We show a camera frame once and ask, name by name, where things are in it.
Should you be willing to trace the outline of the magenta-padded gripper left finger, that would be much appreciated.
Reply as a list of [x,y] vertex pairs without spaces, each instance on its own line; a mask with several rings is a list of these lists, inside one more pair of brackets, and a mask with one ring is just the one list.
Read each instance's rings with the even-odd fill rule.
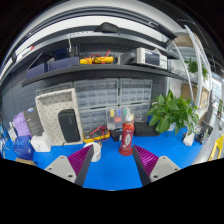
[[82,186],[85,182],[93,155],[94,149],[90,145],[68,157],[64,155],[59,156],[45,168],[45,171]]

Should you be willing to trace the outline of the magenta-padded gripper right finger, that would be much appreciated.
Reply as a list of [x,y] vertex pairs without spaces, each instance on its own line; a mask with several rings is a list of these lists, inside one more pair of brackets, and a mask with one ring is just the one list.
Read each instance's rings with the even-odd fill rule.
[[137,145],[133,146],[133,156],[143,186],[180,170],[167,156],[158,157]]

